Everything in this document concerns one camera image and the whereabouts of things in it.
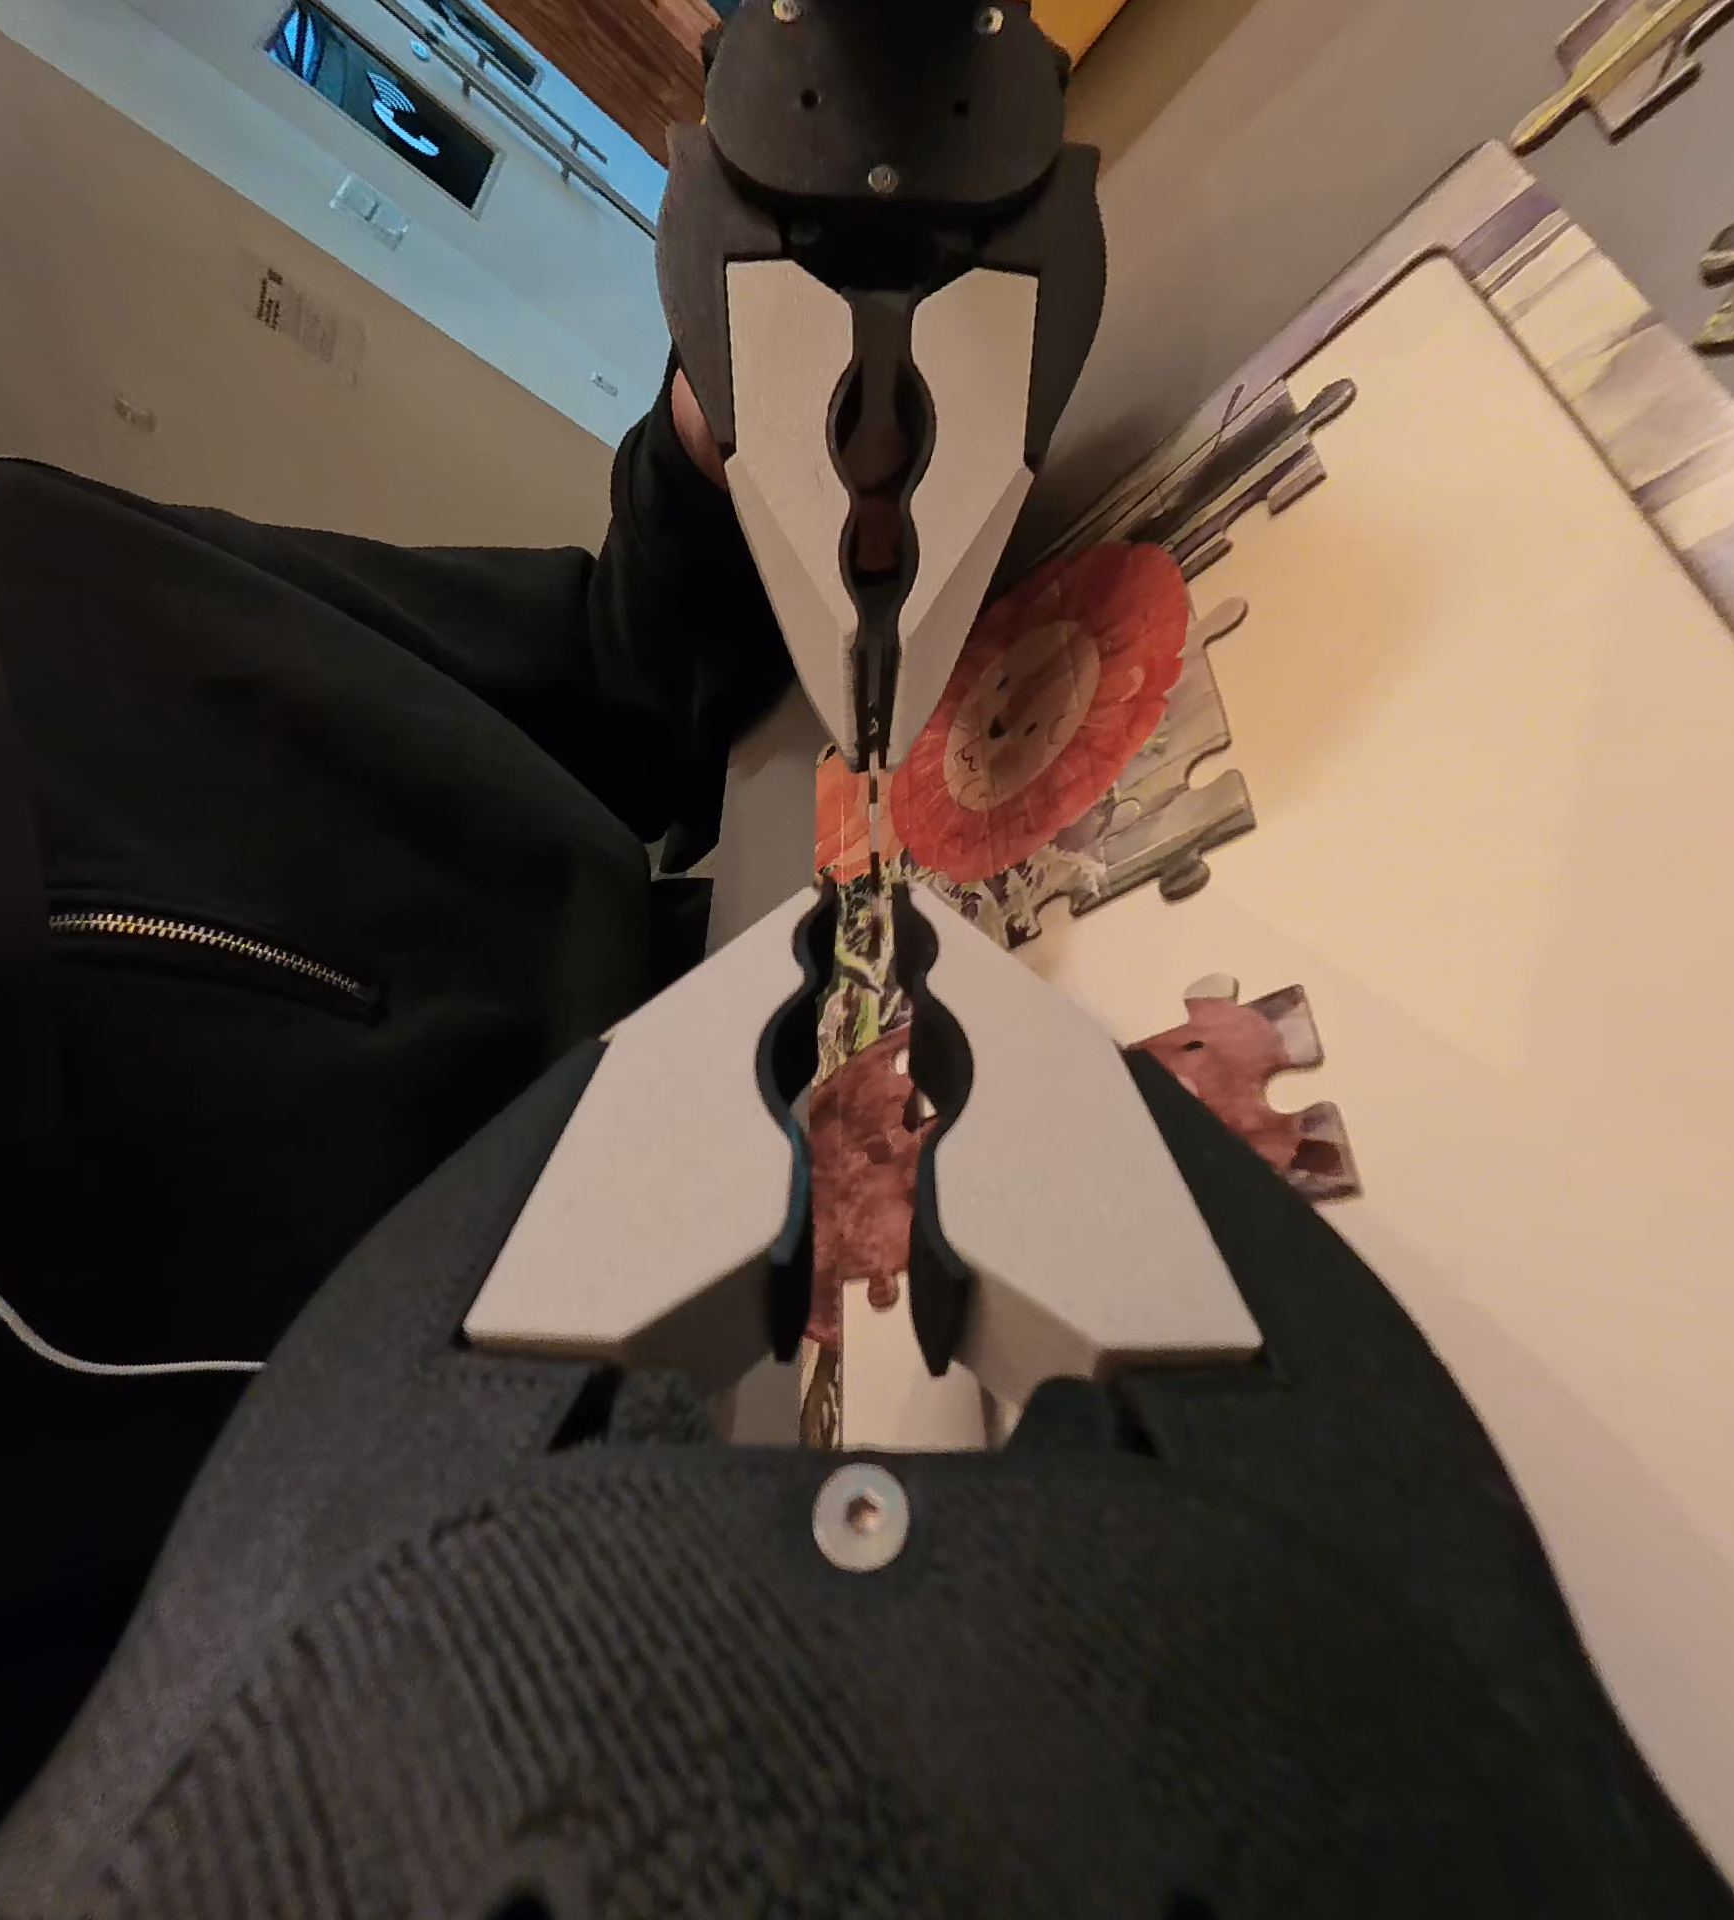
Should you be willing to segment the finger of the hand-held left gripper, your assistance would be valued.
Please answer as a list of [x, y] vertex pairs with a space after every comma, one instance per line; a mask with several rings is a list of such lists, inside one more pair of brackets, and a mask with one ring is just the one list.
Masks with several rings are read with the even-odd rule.
[[886, 751], [909, 751], [927, 732], [1022, 512], [1036, 317], [1036, 275], [996, 268], [969, 270], [912, 312], [911, 361], [933, 440], [906, 502], [917, 563], [899, 615]]
[[863, 367], [857, 303], [788, 257], [724, 270], [735, 446], [730, 495], [814, 715], [865, 768], [877, 632], [857, 565], [859, 495], [836, 423]]

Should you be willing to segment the person's left hand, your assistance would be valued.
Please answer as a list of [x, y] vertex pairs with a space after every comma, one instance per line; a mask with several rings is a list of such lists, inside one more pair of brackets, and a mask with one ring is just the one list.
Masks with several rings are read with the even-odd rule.
[[689, 374], [676, 361], [666, 381], [668, 416], [690, 463], [720, 491], [730, 491], [726, 457], [706, 418]]

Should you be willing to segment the dark wall window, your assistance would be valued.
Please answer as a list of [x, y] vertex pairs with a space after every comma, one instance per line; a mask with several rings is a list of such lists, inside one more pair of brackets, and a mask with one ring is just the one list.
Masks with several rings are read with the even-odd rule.
[[264, 40], [269, 60], [371, 133], [421, 178], [476, 214], [497, 146], [318, 1], [289, 1]]

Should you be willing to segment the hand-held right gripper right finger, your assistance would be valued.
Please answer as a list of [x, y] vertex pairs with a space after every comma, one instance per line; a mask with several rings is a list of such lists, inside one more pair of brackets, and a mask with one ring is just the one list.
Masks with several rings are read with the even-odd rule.
[[928, 1375], [1248, 1362], [1265, 1333], [1114, 1036], [934, 894], [891, 889], [909, 1077], [933, 1110], [905, 1297]]

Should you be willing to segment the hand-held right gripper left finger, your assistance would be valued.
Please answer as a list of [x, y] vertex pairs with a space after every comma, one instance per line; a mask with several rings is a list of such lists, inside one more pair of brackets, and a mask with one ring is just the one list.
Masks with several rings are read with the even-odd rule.
[[476, 1356], [673, 1371], [735, 1441], [802, 1440], [813, 1144], [833, 977], [804, 885], [619, 1021], [471, 1302]]

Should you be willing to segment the joined brown bear puzzle section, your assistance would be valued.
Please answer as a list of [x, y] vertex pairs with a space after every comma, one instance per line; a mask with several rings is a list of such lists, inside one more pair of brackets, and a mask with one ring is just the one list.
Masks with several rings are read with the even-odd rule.
[[[1282, 1073], [1324, 1060], [1311, 996], [1285, 985], [1244, 999], [1224, 974], [1184, 991], [1186, 1019], [1141, 1048], [1188, 1088], [1237, 1138], [1315, 1203], [1358, 1197], [1360, 1164], [1335, 1101], [1282, 1111], [1269, 1097]], [[901, 1302], [911, 1265], [915, 1188], [933, 1131], [928, 1101], [911, 1073], [911, 1010], [891, 1019], [844, 1006], [820, 1042], [810, 1092], [813, 1283], [806, 1335], [841, 1342], [844, 1289], [866, 1288], [868, 1306]]]

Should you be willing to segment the lion jigsaw puzzle board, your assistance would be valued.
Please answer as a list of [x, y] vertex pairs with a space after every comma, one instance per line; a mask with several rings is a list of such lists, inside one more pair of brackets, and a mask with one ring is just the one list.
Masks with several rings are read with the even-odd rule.
[[1122, 1039], [1304, 988], [1338, 1232], [1476, 1402], [1628, 1724], [1734, 1883], [1734, 398], [1504, 146], [1171, 449], [1276, 381], [1326, 479], [1190, 582], [1255, 829], [1043, 912]]

